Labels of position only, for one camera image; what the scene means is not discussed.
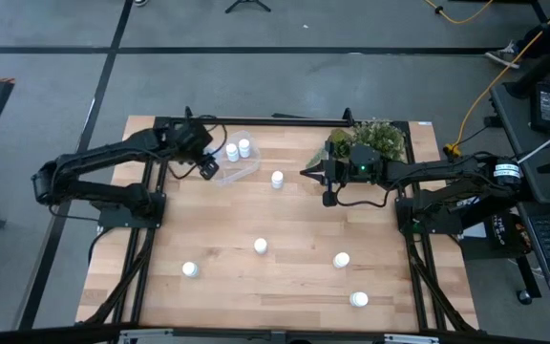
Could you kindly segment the clear plastic basket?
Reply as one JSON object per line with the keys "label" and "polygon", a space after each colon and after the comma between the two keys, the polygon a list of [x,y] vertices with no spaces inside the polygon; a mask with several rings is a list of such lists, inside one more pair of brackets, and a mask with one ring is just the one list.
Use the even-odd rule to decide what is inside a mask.
{"label": "clear plastic basket", "polygon": [[[234,143],[237,145],[242,139],[247,139],[250,142],[251,155],[249,158],[244,159],[241,156],[236,162],[231,162],[226,156],[225,146],[228,143]],[[220,150],[220,154],[217,157],[217,163],[220,166],[217,174],[211,179],[212,182],[219,186],[231,184],[239,179],[242,179],[253,172],[256,172],[261,164],[261,152],[258,142],[247,131],[238,131],[227,136],[226,144],[224,148]]]}

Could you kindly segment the black power adapter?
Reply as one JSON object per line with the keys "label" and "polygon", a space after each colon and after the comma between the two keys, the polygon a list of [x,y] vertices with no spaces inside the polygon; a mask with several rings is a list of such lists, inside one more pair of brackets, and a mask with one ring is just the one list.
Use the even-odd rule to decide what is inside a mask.
{"label": "black power adapter", "polygon": [[550,82],[539,82],[530,95],[530,127],[550,133]]}

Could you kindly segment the succulent potted plant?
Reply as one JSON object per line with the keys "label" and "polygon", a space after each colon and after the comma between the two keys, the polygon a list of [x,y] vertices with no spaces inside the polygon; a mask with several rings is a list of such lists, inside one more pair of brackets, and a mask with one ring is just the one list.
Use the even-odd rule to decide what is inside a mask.
{"label": "succulent potted plant", "polygon": [[344,162],[349,161],[350,149],[354,145],[352,134],[343,129],[335,128],[331,130],[327,141],[331,142],[333,145],[332,152],[329,153],[329,151],[324,147],[318,149],[314,156],[306,164],[306,167],[314,166],[319,161],[326,160],[329,157],[333,157],[336,160],[342,160]]}

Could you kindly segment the black desk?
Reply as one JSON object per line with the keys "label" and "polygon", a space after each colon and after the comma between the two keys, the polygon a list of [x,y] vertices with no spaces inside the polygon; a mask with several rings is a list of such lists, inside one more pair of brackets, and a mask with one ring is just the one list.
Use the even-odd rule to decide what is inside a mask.
{"label": "black desk", "polygon": [[[517,159],[521,154],[527,154],[550,139],[550,133],[534,131],[530,127],[530,95],[525,98],[512,97],[507,92],[505,83],[491,91],[493,107],[503,123]],[[521,219],[528,227],[534,252],[547,283],[550,274],[546,263],[539,255],[538,241],[530,227],[529,217],[550,214],[550,146],[540,150],[519,166],[529,186],[530,196],[527,201],[519,202],[517,208]]]}

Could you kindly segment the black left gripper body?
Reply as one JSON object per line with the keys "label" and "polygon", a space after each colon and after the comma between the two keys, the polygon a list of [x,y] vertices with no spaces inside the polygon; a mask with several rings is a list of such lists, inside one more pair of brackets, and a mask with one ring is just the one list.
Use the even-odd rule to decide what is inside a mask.
{"label": "black left gripper body", "polygon": [[217,157],[219,154],[220,148],[205,147],[200,158],[187,172],[180,176],[180,179],[188,177],[195,169],[197,169],[201,177],[207,181],[211,180],[220,169],[220,166],[217,163]]}

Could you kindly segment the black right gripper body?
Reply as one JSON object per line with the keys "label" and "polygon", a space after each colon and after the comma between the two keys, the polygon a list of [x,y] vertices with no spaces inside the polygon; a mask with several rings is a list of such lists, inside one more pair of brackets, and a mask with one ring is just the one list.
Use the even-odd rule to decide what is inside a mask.
{"label": "black right gripper body", "polygon": [[326,157],[322,160],[324,167],[323,185],[326,191],[323,193],[322,201],[324,206],[337,206],[338,193],[347,184],[347,172],[349,165],[334,157],[335,143],[325,142]]}

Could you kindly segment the black desk leg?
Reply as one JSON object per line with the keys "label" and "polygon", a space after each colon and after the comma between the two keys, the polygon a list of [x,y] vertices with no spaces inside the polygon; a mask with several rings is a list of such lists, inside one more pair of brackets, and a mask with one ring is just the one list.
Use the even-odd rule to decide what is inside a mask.
{"label": "black desk leg", "polygon": [[522,78],[513,83],[505,83],[507,92],[516,98],[528,97],[537,83],[550,74],[550,54],[532,67]]}

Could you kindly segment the black bag white print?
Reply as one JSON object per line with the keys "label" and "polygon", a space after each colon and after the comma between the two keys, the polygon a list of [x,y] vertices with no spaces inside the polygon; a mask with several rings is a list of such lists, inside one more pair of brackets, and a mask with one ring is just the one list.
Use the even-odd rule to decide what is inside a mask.
{"label": "black bag white print", "polygon": [[460,240],[465,260],[516,259],[532,251],[519,215],[500,212],[465,228]]}

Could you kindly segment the person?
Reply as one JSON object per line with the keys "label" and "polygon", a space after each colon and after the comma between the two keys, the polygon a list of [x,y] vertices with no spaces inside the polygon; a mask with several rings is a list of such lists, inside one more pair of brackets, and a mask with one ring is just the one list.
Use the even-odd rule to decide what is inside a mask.
{"label": "person", "polygon": [[506,47],[487,52],[485,56],[504,66],[518,69],[524,59],[539,58],[545,54],[550,54],[550,23],[536,26],[521,39],[511,40]]}

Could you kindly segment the white pole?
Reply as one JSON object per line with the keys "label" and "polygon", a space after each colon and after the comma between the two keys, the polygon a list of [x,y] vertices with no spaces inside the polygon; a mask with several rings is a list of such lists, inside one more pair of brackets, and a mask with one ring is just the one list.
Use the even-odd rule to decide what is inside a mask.
{"label": "white pole", "polygon": [[525,161],[529,160],[531,157],[533,157],[534,155],[536,155],[540,150],[542,149],[545,149],[547,147],[550,146],[550,139],[547,140],[546,142],[542,143],[540,146],[534,148],[533,150],[531,150],[530,152],[528,152],[527,154],[521,154],[520,155],[520,158],[517,159],[517,163],[518,164],[522,164],[524,163]]}

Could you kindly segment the white-flowered potted plant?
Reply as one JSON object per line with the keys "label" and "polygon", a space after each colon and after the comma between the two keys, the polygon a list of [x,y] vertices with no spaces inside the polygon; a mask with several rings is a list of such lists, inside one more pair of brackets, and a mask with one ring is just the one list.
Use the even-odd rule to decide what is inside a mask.
{"label": "white-flowered potted plant", "polygon": [[351,142],[369,146],[393,161],[399,161],[405,152],[405,134],[387,120],[356,123],[352,128]]}

